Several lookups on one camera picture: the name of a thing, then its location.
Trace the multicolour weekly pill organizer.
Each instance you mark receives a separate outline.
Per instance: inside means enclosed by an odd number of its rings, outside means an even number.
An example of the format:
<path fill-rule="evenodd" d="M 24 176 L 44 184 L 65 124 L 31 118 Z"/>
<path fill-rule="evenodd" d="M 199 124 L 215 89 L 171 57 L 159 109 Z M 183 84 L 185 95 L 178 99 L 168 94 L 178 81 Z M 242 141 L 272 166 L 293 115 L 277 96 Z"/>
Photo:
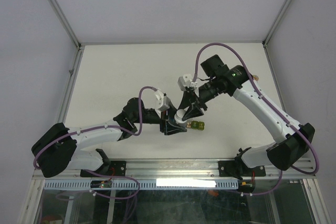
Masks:
<path fill-rule="evenodd" d="M 185 124 L 186 129 L 193 129 L 193 130 L 198 130 L 198 131 L 203 131 L 205 129 L 205 123 L 202 121 L 191 121 L 188 120 Z"/>

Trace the white blue pill bottle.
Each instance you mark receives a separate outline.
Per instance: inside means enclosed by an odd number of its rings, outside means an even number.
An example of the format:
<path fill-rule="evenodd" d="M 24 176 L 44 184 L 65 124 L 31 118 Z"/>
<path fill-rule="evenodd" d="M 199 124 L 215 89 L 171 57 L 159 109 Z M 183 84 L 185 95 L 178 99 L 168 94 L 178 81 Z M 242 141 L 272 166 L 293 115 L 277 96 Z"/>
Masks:
<path fill-rule="evenodd" d="M 187 120 L 183 119 L 185 113 L 186 111 L 183 109 L 177 110 L 177 112 L 174 115 L 174 120 L 177 124 L 185 124 L 187 122 Z"/>

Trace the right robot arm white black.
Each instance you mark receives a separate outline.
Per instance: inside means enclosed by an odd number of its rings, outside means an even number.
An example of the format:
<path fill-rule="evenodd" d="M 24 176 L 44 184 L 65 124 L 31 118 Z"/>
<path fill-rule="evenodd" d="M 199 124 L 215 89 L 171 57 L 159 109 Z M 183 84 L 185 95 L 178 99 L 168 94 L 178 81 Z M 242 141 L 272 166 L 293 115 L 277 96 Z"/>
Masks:
<path fill-rule="evenodd" d="M 174 119 L 185 123 L 202 116 L 207 102 L 220 94 L 228 94 L 244 105 L 268 130 L 274 143 L 261 147 L 240 149 L 235 157 L 232 176 L 240 178 L 254 167 L 274 165 L 285 171 L 292 168 L 308 150 L 315 129 L 310 123 L 301 124 L 293 119 L 263 93 L 256 81 L 249 79 L 243 66 L 228 68 L 218 55 L 201 64 L 209 80 L 198 86 L 190 74 L 179 77 L 177 83 L 183 91 L 182 101 Z"/>

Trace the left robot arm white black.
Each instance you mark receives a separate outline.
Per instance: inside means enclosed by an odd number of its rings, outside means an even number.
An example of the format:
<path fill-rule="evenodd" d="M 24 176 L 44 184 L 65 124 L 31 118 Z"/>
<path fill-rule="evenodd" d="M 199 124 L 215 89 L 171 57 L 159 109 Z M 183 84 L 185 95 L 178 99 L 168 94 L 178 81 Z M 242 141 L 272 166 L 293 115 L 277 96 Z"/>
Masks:
<path fill-rule="evenodd" d="M 134 136 L 144 124 L 159 125 L 164 135 L 186 132 L 186 113 L 176 109 L 164 97 L 158 101 L 158 109 L 147 109 L 138 98 L 130 99 L 121 113 L 105 123 L 86 129 L 68 128 L 63 123 L 54 124 L 33 146 L 36 169 L 46 178 L 52 178 L 67 169 L 81 172 L 91 170 L 99 176 L 110 174 L 110 158 L 97 148 L 87 151 L 88 147 L 125 140 Z"/>

